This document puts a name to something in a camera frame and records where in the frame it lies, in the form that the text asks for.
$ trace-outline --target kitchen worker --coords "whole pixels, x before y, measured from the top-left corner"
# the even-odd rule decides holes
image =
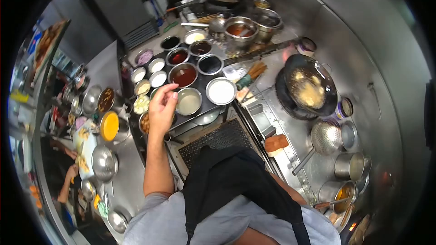
[[[265,171],[253,150],[203,147],[182,191],[175,193],[164,147],[177,84],[150,101],[144,205],[124,233],[124,244],[340,244],[324,215],[279,177]]]
[[[77,153],[62,142],[44,136],[41,137],[41,154],[50,195],[54,201],[64,204],[70,187],[80,189],[79,167],[74,163]]]

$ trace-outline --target metal strainer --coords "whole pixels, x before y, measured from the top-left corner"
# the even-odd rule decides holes
[[[315,152],[330,155],[339,149],[342,143],[341,128],[334,119],[319,120],[312,127],[310,139],[312,140],[313,148],[300,164],[294,168],[292,171],[294,175],[297,175]]]

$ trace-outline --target stainless steel wall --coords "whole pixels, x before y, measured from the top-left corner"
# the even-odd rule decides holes
[[[401,206],[394,220],[401,229],[421,194],[430,155],[423,128],[430,74],[413,15],[403,0],[269,1],[288,30],[317,43],[316,57],[331,66],[340,94],[357,103],[353,120],[375,162],[371,203],[379,219],[385,207]]]

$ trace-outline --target white plate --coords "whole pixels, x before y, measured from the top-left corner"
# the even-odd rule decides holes
[[[88,120],[83,124],[83,126],[80,127],[80,129],[83,129],[83,128],[85,128],[85,129],[90,128],[91,125],[92,125],[92,120],[91,120],[91,119],[88,119]],[[83,143],[82,155],[83,155],[83,157],[84,157],[85,160],[86,160],[86,165],[89,167],[89,172],[87,172],[87,173],[86,173],[83,169],[81,169],[81,168],[79,167],[79,175],[80,175],[80,178],[81,178],[82,180],[84,180],[84,179],[86,179],[86,178],[89,178],[89,177],[91,177],[91,176],[94,176],[94,171],[92,170],[92,161],[91,161],[91,158],[92,158],[92,152],[94,151],[95,147],[97,146],[97,138],[95,137],[94,134],[90,133],[89,136],[88,136],[88,139],[87,139],[87,140],[84,140],[84,139],[82,139],[82,138],[79,137],[79,130],[77,130],[77,131],[74,133],[74,135],[73,135],[73,144],[74,144],[74,146],[76,147],[76,150],[78,150],[78,148],[80,147],[80,144],[82,144],[82,142],[84,141],[84,143]]]

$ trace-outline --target cooking station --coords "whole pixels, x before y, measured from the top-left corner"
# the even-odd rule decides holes
[[[179,102],[168,137],[165,138],[172,172],[180,180],[178,188],[183,186],[191,159],[199,149],[196,142],[207,141],[215,133],[218,137],[214,137],[214,140],[222,143],[220,146],[232,143],[254,149],[265,161],[265,169],[280,176],[309,205],[344,200],[331,205],[332,208],[345,206],[337,215],[328,211],[326,206],[329,204],[319,208],[340,232],[353,213],[353,208],[359,206],[359,202],[364,199],[359,195],[368,186],[370,168],[370,161],[364,163],[363,150],[358,143],[355,128],[347,133],[342,128],[345,123],[347,127],[354,127],[350,117],[353,111],[351,103],[347,110],[341,107],[345,99],[341,98],[330,78],[327,71],[331,69],[330,66],[321,65],[315,60],[315,43],[308,38],[290,34],[278,13],[257,7],[253,0],[239,2],[233,8],[224,10],[223,16],[217,15],[217,11],[222,11],[222,8],[211,8],[203,3],[183,9],[180,12],[183,21],[188,21],[189,16],[192,18],[192,13],[196,16],[189,21],[213,17],[210,17],[210,24],[206,28],[204,25],[194,30],[187,28],[189,32],[185,36],[166,37],[161,42],[164,50],[161,53],[154,54],[150,48],[139,51],[135,57],[135,65],[131,67],[120,69],[123,57],[119,55],[116,41],[88,63],[86,77],[89,84],[84,88],[89,90],[100,85],[103,91],[112,89],[114,96],[117,96],[107,108],[101,106],[105,104],[102,98],[105,95],[101,94],[95,100],[97,103],[94,113],[98,117],[94,122],[99,125],[97,144],[106,146],[109,152],[115,154],[116,169],[112,172],[110,181],[103,181],[97,175],[86,177],[85,180],[95,186],[89,202],[97,206],[98,196],[100,202],[110,210],[109,214],[99,214],[112,236],[121,244],[128,221],[139,213],[144,201],[143,181],[148,131],[144,128],[146,122],[143,120],[148,117],[147,102],[153,98],[153,93],[160,86],[179,83]],[[204,45],[202,47],[208,50],[203,51],[201,48],[197,54],[194,53],[193,48],[197,44]],[[208,64],[211,65],[212,62],[204,65],[202,63],[206,63],[210,57],[214,57],[215,63],[221,63],[221,66],[209,72]],[[153,63],[163,64],[152,71]],[[295,79],[298,72],[301,73],[299,79],[303,82],[310,81],[306,86],[297,86],[298,89],[310,92],[312,87],[316,91],[322,91],[323,100],[319,108],[312,109],[309,105],[302,105],[299,96],[291,90],[291,81],[299,85],[299,79]],[[157,83],[154,79],[157,73],[165,74],[165,81],[160,80]],[[223,88],[212,93],[214,83],[220,83]],[[228,100],[223,97],[226,95],[224,89],[233,91]],[[310,102],[318,94],[306,95],[309,97],[303,100]],[[182,108],[185,96],[193,99],[184,103],[187,105]],[[142,107],[138,105],[139,100],[145,100],[140,105]],[[116,116],[117,123],[126,123],[126,136],[119,141],[115,137],[103,136],[108,133],[105,129],[109,125],[105,121],[110,113]],[[117,125],[115,134],[121,131],[121,124]],[[314,127],[324,129],[324,134],[314,135]],[[224,138],[225,129],[228,132],[237,130],[239,133],[232,136],[240,137],[241,140],[231,142]],[[331,131],[334,131],[335,139],[329,138]],[[345,134],[348,136],[346,139],[352,141],[348,147],[343,136]],[[278,138],[284,138],[286,145],[268,150],[267,146]],[[93,168],[90,160],[95,153],[87,155],[88,166]],[[340,155],[344,160],[342,171],[336,166]],[[302,170],[297,172],[300,164]],[[352,167],[357,171],[355,180],[351,177]],[[121,225],[113,224],[114,216],[118,222],[121,221]]]

